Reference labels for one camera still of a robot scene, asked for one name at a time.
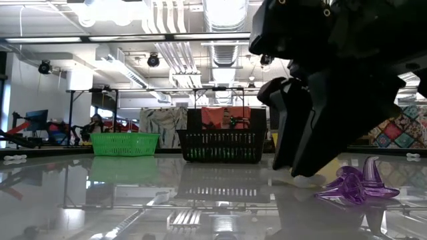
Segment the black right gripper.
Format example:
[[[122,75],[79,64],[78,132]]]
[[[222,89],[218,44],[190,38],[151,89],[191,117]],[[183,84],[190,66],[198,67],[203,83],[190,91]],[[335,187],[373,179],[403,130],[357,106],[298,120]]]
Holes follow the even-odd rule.
[[[316,50],[302,49],[290,62],[298,79],[338,60],[383,65],[420,78],[427,97],[427,0],[290,0],[303,15]],[[292,176],[311,177],[348,145],[400,114],[394,104],[406,83],[395,75],[323,71],[308,79],[312,99]]]

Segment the purple and white toy pieces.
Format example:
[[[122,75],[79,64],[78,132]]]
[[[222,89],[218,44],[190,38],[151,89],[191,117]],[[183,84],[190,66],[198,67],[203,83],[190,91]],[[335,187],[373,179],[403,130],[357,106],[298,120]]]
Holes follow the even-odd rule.
[[[364,162],[361,183],[366,194],[371,197],[380,197],[383,199],[398,196],[400,194],[399,190],[385,186],[382,181],[376,166],[377,159],[378,157],[368,157]]]

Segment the black computer monitor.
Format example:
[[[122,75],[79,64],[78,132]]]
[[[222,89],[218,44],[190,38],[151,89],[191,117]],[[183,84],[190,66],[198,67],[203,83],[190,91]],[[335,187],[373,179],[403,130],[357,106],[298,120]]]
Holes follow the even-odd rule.
[[[269,114],[270,114],[270,129],[278,130],[279,118],[280,118],[278,111],[275,108],[270,107]]]
[[[47,109],[26,112],[25,121],[29,126],[25,130],[31,132],[45,130],[47,126],[47,116]]]

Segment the distant black robot gripper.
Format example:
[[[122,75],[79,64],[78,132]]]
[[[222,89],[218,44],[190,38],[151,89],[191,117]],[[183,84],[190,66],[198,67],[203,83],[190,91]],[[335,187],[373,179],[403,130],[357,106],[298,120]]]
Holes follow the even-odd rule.
[[[235,129],[241,124],[243,129],[250,128],[250,120],[246,117],[230,117],[230,129]]]

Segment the person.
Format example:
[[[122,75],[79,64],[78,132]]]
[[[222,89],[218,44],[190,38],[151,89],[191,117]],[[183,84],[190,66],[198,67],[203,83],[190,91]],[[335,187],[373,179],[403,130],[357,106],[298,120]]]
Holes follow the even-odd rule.
[[[224,109],[221,128],[222,129],[230,129],[232,127],[231,114],[228,108]]]
[[[98,113],[91,117],[91,121],[87,126],[88,133],[106,133],[108,128],[104,125],[101,115]]]

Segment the colourful patchwork quilt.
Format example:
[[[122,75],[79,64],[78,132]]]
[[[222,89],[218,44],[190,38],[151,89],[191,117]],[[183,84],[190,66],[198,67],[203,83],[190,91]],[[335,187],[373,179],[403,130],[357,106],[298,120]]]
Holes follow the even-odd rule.
[[[399,116],[383,121],[368,136],[379,148],[427,149],[427,106],[402,107]]]

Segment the black plastic basket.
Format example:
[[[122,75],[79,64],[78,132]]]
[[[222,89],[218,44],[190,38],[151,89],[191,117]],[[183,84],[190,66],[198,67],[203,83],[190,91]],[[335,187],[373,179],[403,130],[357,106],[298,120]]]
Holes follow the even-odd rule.
[[[202,129],[202,130],[178,130],[179,142],[183,158],[187,162],[196,163],[232,163],[232,164],[256,164],[260,162],[264,150],[266,132],[256,129]],[[186,152],[188,148],[211,149],[209,159],[188,161]],[[234,150],[234,158],[220,160],[215,158],[217,148],[231,148]],[[255,161],[242,161],[236,156],[236,151],[241,148],[254,148],[257,159]]]

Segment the purple translucent witch hat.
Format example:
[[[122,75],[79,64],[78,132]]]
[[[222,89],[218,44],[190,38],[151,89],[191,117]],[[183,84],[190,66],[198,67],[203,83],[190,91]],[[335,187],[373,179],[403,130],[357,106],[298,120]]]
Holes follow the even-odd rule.
[[[317,198],[339,197],[355,205],[366,201],[365,188],[362,185],[362,172],[355,167],[343,166],[337,170],[337,178],[315,194]]]

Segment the orange cloth backdrop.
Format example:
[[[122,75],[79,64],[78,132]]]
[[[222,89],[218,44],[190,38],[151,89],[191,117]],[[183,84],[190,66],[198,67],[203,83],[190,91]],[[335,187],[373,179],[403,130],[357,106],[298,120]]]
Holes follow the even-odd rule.
[[[246,117],[250,120],[251,109],[249,107],[202,107],[201,108],[201,121],[204,129],[222,129],[221,122],[224,109],[228,108],[232,117]],[[243,129],[239,124],[235,129]]]

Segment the marble patterned panel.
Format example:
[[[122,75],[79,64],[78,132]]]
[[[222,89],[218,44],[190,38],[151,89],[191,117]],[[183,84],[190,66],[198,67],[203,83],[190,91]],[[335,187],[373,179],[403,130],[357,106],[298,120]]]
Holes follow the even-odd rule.
[[[177,130],[187,129],[187,116],[185,107],[143,108],[139,113],[139,132],[157,133],[160,149],[179,149]]]

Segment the green plastic basket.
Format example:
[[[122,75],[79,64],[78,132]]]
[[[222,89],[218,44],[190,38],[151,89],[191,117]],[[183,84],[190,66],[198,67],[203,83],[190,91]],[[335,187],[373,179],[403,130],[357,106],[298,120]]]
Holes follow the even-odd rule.
[[[139,157],[154,155],[159,134],[93,133],[91,142],[96,156]]]

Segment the black metal stand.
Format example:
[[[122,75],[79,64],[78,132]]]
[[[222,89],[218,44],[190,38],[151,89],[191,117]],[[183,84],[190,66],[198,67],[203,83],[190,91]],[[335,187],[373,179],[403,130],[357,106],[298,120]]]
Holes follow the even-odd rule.
[[[102,93],[104,95],[106,95],[107,93],[115,93],[115,97],[114,97],[115,104],[114,104],[114,108],[113,108],[112,112],[113,112],[113,131],[116,132],[115,122],[117,121],[118,98],[119,98],[119,90],[118,89],[112,89],[109,86],[104,86],[103,88],[90,88],[90,89],[86,89],[86,90],[68,89],[68,90],[66,90],[66,92],[70,94],[69,118],[68,118],[69,127],[68,127],[68,132],[67,132],[67,147],[71,146],[71,134],[72,134],[72,129],[73,129],[73,125],[72,125],[73,104],[74,104],[74,101],[79,99],[79,97],[83,93]]]

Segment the black overhead frame bar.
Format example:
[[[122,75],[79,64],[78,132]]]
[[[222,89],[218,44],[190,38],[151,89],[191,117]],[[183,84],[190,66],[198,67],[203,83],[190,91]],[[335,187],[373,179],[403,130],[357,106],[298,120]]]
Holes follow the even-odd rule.
[[[160,43],[175,41],[247,41],[250,32],[156,33],[131,35],[76,35],[50,37],[0,37],[0,43],[18,45]]]

